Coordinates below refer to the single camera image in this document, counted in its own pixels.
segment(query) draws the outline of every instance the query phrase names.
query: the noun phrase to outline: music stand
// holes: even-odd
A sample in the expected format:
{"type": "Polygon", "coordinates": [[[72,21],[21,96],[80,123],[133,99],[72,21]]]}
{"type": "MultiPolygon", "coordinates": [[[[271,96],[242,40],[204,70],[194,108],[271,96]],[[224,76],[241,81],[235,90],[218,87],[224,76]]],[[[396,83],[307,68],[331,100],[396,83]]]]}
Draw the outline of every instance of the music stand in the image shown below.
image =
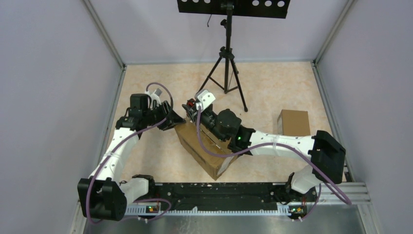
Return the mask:
{"type": "Polygon", "coordinates": [[[231,33],[232,33],[232,16],[247,16],[247,17],[265,17],[265,18],[279,18],[285,19],[287,16],[288,5],[290,0],[177,0],[178,9],[181,13],[196,13],[209,15],[226,15],[226,20],[221,21],[221,25],[226,29],[226,45],[221,47],[219,58],[213,66],[211,72],[206,77],[202,84],[200,91],[204,88],[207,81],[210,79],[217,84],[224,93],[227,94],[235,89],[240,90],[241,99],[244,105],[244,111],[247,112],[243,91],[240,80],[238,78],[238,70],[235,66],[232,54],[231,33]],[[225,78],[224,86],[220,85],[214,80],[211,75],[214,73],[220,61],[225,58],[225,78]],[[234,72],[237,86],[228,89],[228,73],[229,63],[231,63],[234,72]]]}

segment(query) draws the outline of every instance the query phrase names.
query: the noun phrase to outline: tan floor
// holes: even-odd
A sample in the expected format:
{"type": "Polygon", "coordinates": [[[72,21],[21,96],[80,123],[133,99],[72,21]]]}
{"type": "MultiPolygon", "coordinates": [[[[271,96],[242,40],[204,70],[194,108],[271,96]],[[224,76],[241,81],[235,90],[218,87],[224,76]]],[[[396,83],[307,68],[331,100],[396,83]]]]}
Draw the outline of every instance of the tan floor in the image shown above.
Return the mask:
{"type": "MultiPolygon", "coordinates": [[[[143,93],[146,85],[153,81],[164,84],[171,91],[174,110],[184,117],[181,104],[194,96],[212,66],[212,63],[128,66],[114,120],[124,115],[130,95],[143,93]]],[[[276,133],[281,109],[305,110],[309,114],[311,134],[317,129],[330,132],[309,62],[237,63],[237,67],[249,112],[244,112],[238,90],[224,95],[209,81],[206,88],[217,98],[215,112],[230,108],[239,115],[245,127],[276,133]]],[[[223,64],[212,77],[223,84],[223,64]]],[[[167,93],[164,92],[161,98],[167,99],[167,93]]],[[[291,172],[304,166],[304,162],[288,158],[244,155],[217,182],[286,181],[291,172]]],[[[157,182],[214,181],[181,146],[174,130],[152,129],[142,134],[128,159],[122,179],[129,180],[135,174],[152,175],[157,182]]]]}

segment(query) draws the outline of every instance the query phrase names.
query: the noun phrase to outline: metal corner post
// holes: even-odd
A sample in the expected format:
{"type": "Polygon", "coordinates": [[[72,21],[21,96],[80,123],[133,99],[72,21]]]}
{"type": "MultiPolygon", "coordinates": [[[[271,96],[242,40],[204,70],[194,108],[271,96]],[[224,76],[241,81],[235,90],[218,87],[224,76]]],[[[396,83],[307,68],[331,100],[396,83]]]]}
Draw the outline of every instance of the metal corner post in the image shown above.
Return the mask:
{"type": "Polygon", "coordinates": [[[83,4],[85,4],[86,9],[88,10],[92,20],[94,21],[96,28],[98,29],[100,35],[102,36],[102,39],[106,43],[108,49],[112,53],[113,57],[116,59],[116,62],[119,64],[119,66],[124,69],[125,68],[125,63],[123,62],[122,58],[120,57],[114,43],[112,42],[112,39],[109,37],[108,32],[106,31],[105,27],[103,26],[102,21],[99,18],[99,15],[95,11],[92,3],[90,0],[81,0],[83,4]]]}
{"type": "MultiPolygon", "coordinates": [[[[334,135],[334,137],[342,142],[343,138],[342,135],[340,133],[340,129],[338,127],[337,124],[337,120],[336,120],[336,116],[334,114],[333,111],[333,107],[332,104],[330,102],[329,96],[328,96],[328,92],[326,90],[325,87],[325,83],[323,81],[323,78],[321,76],[321,74],[319,73],[319,67],[318,65],[315,63],[315,61],[311,62],[311,66],[313,68],[313,72],[314,72],[314,76],[316,78],[316,82],[317,82],[317,86],[319,88],[320,91],[320,95],[321,95],[321,100],[323,102],[326,114],[327,114],[327,118],[328,118],[328,122],[330,123],[330,127],[331,127],[331,131],[334,135]]],[[[346,159],[346,167],[348,170],[348,173],[350,174],[351,179],[351,171],[352,171],[352,166],[351,163],[349,163],[349,161],[346,159]]],[[[357,204],[357,208],[358,211],[360,213],[360,219],[361,222],[363,224],[363,227],[365,229],[366,234],[381,234],[383,233],[382,231],[382,227],[380,225],[380,222],[377,218],[376,212],[374,210],[374,207],[372,205],[372,203],[370,204],[357,204]]]]}
{"type": "Polygon", "coordinates": [[[317,57],[314,59],[314,64],[318,65],[324,56],[325,52],[327,51],[328,47],[330,46],[331,42],[333,41],[334,37],[337,35],[339,32],[341,26],[344,23],[344,20],[348,16],[351,8],[354,6],[354,4],[357,2],[357,0],[347,0],[346,5],[344,6],[340,16],[338,17],[336,23],[334,24],[333,28],[331,29],[330,33],[327,36],[327,39],[324,41],[323,45],[321,46],[321,49],[319,53],[317,54],[317,57]]]}

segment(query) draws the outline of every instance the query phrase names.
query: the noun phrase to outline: black metal plate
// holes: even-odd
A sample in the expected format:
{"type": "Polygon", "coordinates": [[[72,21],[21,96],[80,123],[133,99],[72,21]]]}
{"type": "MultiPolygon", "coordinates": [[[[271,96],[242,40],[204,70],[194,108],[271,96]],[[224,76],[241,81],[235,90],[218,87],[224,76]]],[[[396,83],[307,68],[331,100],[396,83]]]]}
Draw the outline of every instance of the black metal plate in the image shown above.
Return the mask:
{"type": "Polygon", "coordinates": [[[313,191],[314,188],[305,195],[295,191],[287,194],[279,183],[156,183],[139,199],[164,198],[172,203],[171,210],[180,211],[195,206],[199,211],[271,211],[277,209],[275,196],[282,202],[301,202],[303,197],[312,202],[316,199],[313,191]]]}
{"type": "MultiPolygon", "coordinates": [[[[196,14],[213,14],[226,15],[226,10],[221,9],[221,3],[226,0],[210,0],[210,3],[205,3],[204,0],[182,0],[178,1],[179,12],[181,13],[196,13],[196,14]]],[[[288,5],[290,0],[269,0],[272,2],[270,6],[266,6],[265,2],[268,0],[258,0],[259,4],[254,6],[253,0],[235,0],[234,1],[234,16],[250,16],[250,17],[265,17],[265,18],[279,18],[285,19],[287,17],[288,5]],[[279,1],[284,2],[283,7],[278,7],[279,1]]]]}

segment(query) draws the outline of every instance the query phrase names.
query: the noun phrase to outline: small cardboard box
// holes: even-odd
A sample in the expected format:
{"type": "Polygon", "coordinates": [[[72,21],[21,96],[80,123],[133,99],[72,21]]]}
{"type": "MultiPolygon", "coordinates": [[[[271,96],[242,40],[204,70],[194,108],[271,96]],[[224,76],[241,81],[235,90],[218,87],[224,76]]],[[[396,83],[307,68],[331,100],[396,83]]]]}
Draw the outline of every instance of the small cardboard box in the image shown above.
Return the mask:
{"type": "MultiPolygon", "coordinates": [[[[205,152],[198,142],[195,123],[190,122],[188,118],[185,120],[187,121],[185,124],[175,126],[175,131],[179,137],[179,141],[199,163],[199,165],[208,173],[208,175],[210,175],[214,180],[217,180],[228,168],[228,166],[236,160],[237,157],[215,157],[205,152]]],[[[201,125],[200,128],[202,130],[200,132],[200,136],[205,148],[213,153],[221,155],[228,155],[232,153],[227,148],[228,142],[219,141],[203,125],[201,125]]]]}
{"type": "Polygon", "coordinates": [[[281,110],[277,127],[280,135],[297,137],[311,135],[307,111],[281,110]]]}

